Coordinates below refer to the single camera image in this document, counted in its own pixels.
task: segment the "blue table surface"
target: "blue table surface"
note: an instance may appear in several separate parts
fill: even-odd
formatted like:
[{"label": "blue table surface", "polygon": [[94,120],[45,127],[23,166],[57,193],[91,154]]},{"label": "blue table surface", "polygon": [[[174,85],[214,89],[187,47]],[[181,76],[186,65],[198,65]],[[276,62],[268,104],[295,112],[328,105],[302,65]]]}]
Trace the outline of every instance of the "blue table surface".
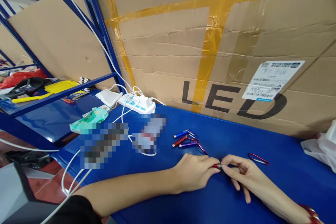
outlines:
[{"label": "blue table surface", "polygon": [[[114,121],[120,116],[121,109],[121,106],[115,108],[103,123]],[[176,165],[185,153],[202,155],[196,147],[171,147],[174,134],[192,128],[209,156],[221,159],[227,154],[233,154],[248,158],[248,153],[254,153],[269,161],[269,166],[260,163],[257,166],[292,200],[311,206],[325,223],[335,223],[332,206],[336,199],[336,175],[329,166],[304,154],[300,146],[301,139],[168,106],[158,105],[155,113],[164,114],[169,120],[157,141],[158,154],[144,156],[135,152],[130,141],[122,141],[104,169],[93,170],[84,184],[125,174],[167,169]],[[133,111],[124,116],[129,134],[141,130],[140,123],[136,123],[138,118],[139,115]],[[77,137],[53,154],[63,167],[79,150],[82,137]],[[69,172],[75,177],[80,169],[78,156]],[[284,223],[254,195],[252,203],[246,204],[243,193],[235,190],[224,173],[213,175],[204,189],[149,199],[120,210],[112,217],[118,224]]]},{"label": "blue table surface", "polygon": [[[33,129],[50,142],[57,142],[71,133],[69,124],[83,118],[82,115],[91,111],[93,107],[103,105],[103,102],[95,96],[100,91],[92,90],[88,95],[78,99],[74,105],[67,104],[62,100],[54,101],[18,116],[16,120]],[[45,93],[44,90],[39,91],[39,95]],[[2,98],[0,107],[9,114],[27,104],[27,102],[15,104],[11,100],[4,98],[3,95],[0,98]]]}]

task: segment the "finger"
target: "finger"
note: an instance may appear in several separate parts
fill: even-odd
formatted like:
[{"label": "finger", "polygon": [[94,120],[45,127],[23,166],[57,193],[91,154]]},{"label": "finger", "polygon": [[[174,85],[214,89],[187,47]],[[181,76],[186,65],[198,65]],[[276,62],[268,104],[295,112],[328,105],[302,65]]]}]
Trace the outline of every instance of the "finger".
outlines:
[{"label": "finger", "polygon": [[228,164],[232,164],[235,166],[242,166],[246,170],[250,167],[250,161],[248,159],[234,155],[227,155],[222,159],[221,165],[227,166]]},{"label": "finger", "polygon": [[218,159],[216,159],[216,158],[212,158],[212,157],[209,157],[209,158],[207,158],[207,159],[204,159],[203,161],[202,161],[202,163],[204,163],[204,166],[206,167],[206,168],[209,168],[209,167],[211,167],[211,166],[213,166],[213,165],[215,165],[215,164],[218,164],[219,163],[219,160]]},{"label": "finger", "polygon": [[213,167],[210,167],[203,175],[203,179],[205,179],[206,181],[209,180],[209,178],[214,175],[215,173],[219,173],[221,172],[219,169],[217,168],[213,168]]},{"label": "finger", "polygon": [[236,188],[236,190],[240,191],[240,185],[239,185],[238,181],[233,179],[233,178],[231,178],[231,181],[232,181],[234,187]]},{"label": "finger", "polygon": [[246,178],[244,177],[244,175],[236,172],[235,170],[231,169],[230,167],[228,167],[226,165],[222,165],[222,169],[232,179],[235,179],[242,184],[244,184],[244,182],[246,181]]},{"label": "finger", "polygon": [[251,203],[251,195],[250,195],[250,191],[243,185],[243,192],[245,194],[245,201],[247,204]]}]

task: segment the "yellow plastic item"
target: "yellow plastic item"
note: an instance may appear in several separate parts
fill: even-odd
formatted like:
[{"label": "yellow plastic item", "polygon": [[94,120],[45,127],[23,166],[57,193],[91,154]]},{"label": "yellow plastic item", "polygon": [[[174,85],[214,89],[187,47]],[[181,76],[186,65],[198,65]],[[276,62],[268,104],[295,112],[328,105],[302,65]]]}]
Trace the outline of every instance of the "yellow plastic item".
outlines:
[{"label": "yellow plastic item", "polygon": [[51,85],[45,86],[44,90],[52,93],[59,93],[69,88],[77,86],[78,83],[72,80],[66,80],[61,82],[56,82]]},{"label": "yellow plastic item", "polygon": [[42,96],[31,96],[31,97],[23,97],[23,98],[16,98],[16,99],[13,99],[12,102],[13,103],[20,103],[20,102],[28,102],[28,101],[31,101],[31,100],[40,100],[40,99],[43,99],[43,98],[46,98],[50,95],[52,95],[53,93],[47,93],[45,95],[42,95]]},{"label": "yellow plastic item", "polygon": [[75,82],[75,81],[72,81],[72,80],[66,80],[66,81],[64,80],[64,81],[61,81],[61,82],[56,82],[56,83],[50,84],[50,85],[48,85],[44,88],[45,91],[49,92],[45,95],[16,98],[16,99],[13,99],[12,102],[13,103],[20,103],[20,102],[28,102],[28,101],[31,101],[31,100],[40,100],[40,99],[46,98],[46,97],[48,97],[48,96],[50,96],[54,93],[62,92],[64,90],[75,87],[77,85],[78,85],[78,83]]}]

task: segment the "barcode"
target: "barcode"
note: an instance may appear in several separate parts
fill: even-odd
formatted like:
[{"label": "barcode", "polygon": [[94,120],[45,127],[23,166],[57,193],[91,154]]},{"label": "barcode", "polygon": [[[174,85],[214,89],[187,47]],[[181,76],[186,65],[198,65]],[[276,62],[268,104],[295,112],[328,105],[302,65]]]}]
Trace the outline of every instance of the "barcode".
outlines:
[{"label": "barcode", "polygon": [[270,81],[270,79],[254,78],[255,81]]},{"label": "barcode", "polygon": [[261,96],[261,97],[270,97],[272,94],[261,94],[261,93],[246,93],[247,95]]}]

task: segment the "cardboard sheet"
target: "cardboard sheet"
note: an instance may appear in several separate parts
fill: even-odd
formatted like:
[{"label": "cardboard sheet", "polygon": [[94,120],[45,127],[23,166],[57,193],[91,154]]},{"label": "cardboard sheet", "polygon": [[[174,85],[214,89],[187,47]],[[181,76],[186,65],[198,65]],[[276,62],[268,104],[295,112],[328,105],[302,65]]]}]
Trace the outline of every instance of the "cardboard sheet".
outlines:
[{"label": "cardboard sheet", "polygon": [[[74,1],[89,16],[84,1]],[[62,0],[40,0],[9,21],[54,77],[79,81],[79,76],[95,79],[111,72],[94,34]],[[0,48],[10,58],[27,55],[7,30],[0,36]],[[112,78],[98,86],[114,83]]]}]

